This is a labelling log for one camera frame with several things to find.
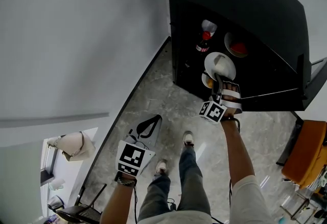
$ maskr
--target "orange chair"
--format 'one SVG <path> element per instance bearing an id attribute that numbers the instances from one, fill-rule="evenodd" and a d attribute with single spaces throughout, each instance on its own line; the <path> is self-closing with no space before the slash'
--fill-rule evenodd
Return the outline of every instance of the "orange chair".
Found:
<path id="1" fill-rule="evenodd" d="M 282 174 L 305 188 L 316 180 L 327 164 L 327 146 L 323 145 L 327 124 L 305 120 Z"/>

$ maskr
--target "black cabinet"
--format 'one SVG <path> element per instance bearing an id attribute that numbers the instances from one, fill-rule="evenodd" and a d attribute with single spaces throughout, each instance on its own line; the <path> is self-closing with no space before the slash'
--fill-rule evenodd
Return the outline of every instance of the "black cabinet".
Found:
<path id="1" fill-rule="evenodd" d="M 170 15 L 174 82 L 203 100 L 211 94 L 201 80 L 211 52 L 234 62 L 243 111 L 304 110 L 326 81 L 325 61 L 311 74 L 306 15 L 298 0 L 170 0 Z M 204 19 L 218 28 L 209 50 L 199 53 Z M 245 43 L 248 56 L 227 50 L 228 32 Z"/>

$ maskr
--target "black strap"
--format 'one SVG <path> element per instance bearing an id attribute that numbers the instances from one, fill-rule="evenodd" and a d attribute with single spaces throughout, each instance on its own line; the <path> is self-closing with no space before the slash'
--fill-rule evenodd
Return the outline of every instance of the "black strap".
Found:
<path id="1" fill-rule="evenodd" d="M 240 132 L 241 130 L 241 123 L 238 119 L 234 118 L 234 116 L 230 116 L 230 117 L 222 117 L 220 119 L 220 122 L 223 122 L 223 121 L 231 121 L 231 120 L 234 120 L 237 122 L 237 130 Z"/>
<path id="2" fill-rule="evenodd" d="M 81 131 L 80 131 L 80 133 L 82 134 L 82 146 L 80 147 L 80 151 L 81 151 L 84 146 L 84 135 Z"/>

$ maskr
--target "person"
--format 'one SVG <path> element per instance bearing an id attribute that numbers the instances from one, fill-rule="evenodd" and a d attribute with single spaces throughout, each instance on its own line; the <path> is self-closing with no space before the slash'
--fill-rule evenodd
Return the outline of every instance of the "person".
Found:
<path id="1" fill-rule="evenodd" d="M 231 84 L 224 88 L 237 91 Z M 231 96 L 224 99 L 233 101 Z M 234 108 L 228 108 L 225 117 L 233 117 Z M 229 173 L 232 184 L 230 204 L 230 223 L 274 223 L 256 182 L 254 169 L 246 147 L 234 120 L 221 121 L 225 132 L 228 151 Z M 170 188 L 167 161 L 160 160 L 156 167 L 153 181 L 148 187 L 138 216 L 138 224 L 203 224 L 213 223 L 208 198 L 202 184 L 202 173 L 196 163 L 194 136 L 190 131 L 183 135 L 184 148 L 179 161 L 179 175 L 182 195 L 177 211 L 168 208 Z M 122 179 L 132 181 L 134 178 L 123 174 Z M 100 224 L 125 224 L 127 222 L 133 185 L 117 184 Z"/>

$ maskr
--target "wristband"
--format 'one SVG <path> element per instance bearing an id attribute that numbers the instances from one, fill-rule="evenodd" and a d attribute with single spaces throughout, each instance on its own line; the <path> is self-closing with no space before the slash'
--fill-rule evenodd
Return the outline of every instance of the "wristband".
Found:
<path id="1" fill-rule="evenodd" d="M 220 119 L 220 122 L 223 122 L 223 121 L 228 121 L 228 120 L 235 120 L 234 116 L 230 116 L 230 117 L 222 117 Z"/>
<path id="2" fill-rule="evenodd" d="M 122 177 L 122 172 L 121 171 L 117 172 L 116 177 L 114 178 L 114 181 L 116 181 L 117 183 L 122 184 L 122 185 L 124 185 L 126 187 L 135 187 L 136 183 L 137 183 L 136 179 L 130 180 L 128 178 Z"/>

